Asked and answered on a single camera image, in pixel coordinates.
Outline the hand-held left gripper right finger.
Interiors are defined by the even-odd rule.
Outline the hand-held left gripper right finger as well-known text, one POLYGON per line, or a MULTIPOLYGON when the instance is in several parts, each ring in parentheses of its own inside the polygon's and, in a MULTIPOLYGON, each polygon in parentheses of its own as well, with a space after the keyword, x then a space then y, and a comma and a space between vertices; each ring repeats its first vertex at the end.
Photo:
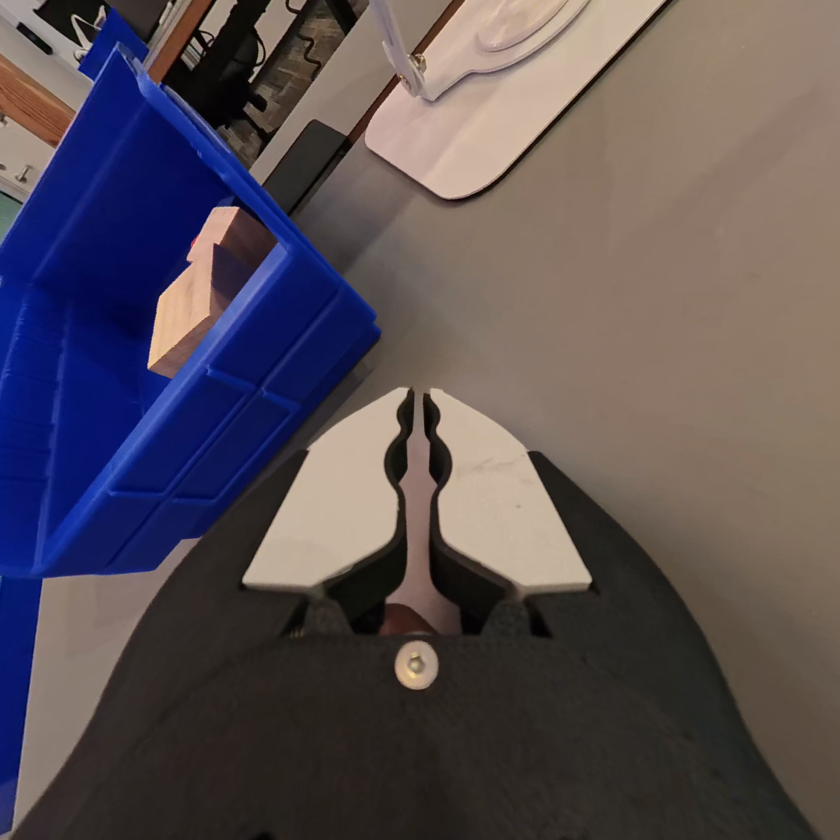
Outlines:
POLYGON ((593 585, 533 452, 497 421, 441 389, 423 394, 428 470, 429 573, 478 635, 502 603, 532 611, 539 596, 593 585))

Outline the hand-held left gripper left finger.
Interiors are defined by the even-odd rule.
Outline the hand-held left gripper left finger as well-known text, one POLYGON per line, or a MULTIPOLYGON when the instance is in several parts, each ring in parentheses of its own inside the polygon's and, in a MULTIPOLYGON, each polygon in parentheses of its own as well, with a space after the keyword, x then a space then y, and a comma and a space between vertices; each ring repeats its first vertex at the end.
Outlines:
POLYGON ((250 590, 330 599, 350 622, 382 605, 407 566, 407 439, 414 390, 400 386, 311 444, 244 573, 250 590))

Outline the natural wooden block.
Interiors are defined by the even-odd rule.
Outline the natural wooden block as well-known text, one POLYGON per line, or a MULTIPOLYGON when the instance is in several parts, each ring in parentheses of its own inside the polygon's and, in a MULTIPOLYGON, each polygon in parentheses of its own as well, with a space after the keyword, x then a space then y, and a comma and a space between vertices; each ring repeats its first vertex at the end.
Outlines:
POLYGON ((148 369, 166 378, 189 360, 251 277, 252 269, 221 245, 198 249, 156 306, 148 369))
POLYGON ((224 311, 277 246, 268 228, 238 206, 213 208, 197 236, 203 257, 189 266, 211 312, 224 311))

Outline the blue plastic object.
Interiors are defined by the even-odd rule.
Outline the blue plastic object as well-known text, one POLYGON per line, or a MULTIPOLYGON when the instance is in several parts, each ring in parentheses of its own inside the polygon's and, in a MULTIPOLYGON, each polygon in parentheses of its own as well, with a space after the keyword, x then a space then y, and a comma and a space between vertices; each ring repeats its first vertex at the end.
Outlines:
POLYGON ((1 834, 14 819, 41 581, 1 581, 1 834))

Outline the black office chair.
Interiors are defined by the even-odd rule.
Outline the black office chair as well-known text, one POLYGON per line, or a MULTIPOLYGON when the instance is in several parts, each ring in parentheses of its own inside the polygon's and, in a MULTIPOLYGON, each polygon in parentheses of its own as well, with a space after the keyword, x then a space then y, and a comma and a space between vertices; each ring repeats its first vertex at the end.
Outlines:
POLYGON ((196 28, 187 45, 196 47, 197 62, 188 66, 178 59, 164 77, 164 84, 215 130, 242 119, 249 103, 259 112, 266 110, 266 100, 250 79, 268 57, 256 29, 268 5, 268 1, 235 2, 216 35, 196 28))

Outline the wooden table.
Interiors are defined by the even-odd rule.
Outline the wooden table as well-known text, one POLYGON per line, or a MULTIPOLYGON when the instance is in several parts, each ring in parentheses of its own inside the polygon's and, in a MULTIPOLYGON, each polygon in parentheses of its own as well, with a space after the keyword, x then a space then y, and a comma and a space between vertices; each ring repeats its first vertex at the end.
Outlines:
POLYGON ((76 117, 71 106, 5 56, 1 56, 1 113, 52 149, 76 117))

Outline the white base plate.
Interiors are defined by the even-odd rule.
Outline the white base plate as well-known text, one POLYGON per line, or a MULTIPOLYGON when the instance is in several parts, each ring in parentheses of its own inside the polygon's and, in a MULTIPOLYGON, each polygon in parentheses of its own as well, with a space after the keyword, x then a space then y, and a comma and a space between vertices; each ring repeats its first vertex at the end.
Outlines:
MULTIPOLYGON (((482 192, 664 5, 587 2, 561 36, 529 58, 504 70, 468 76, 436 101, 411 97, 398 80, 369 122, 367 148, 444 200, 482 192)), ((448 22, 440 32, 447 30, 448 22)), ((440 32, 425 49, 406 50, 426 57, 431 67, 442 46, 440 32)))

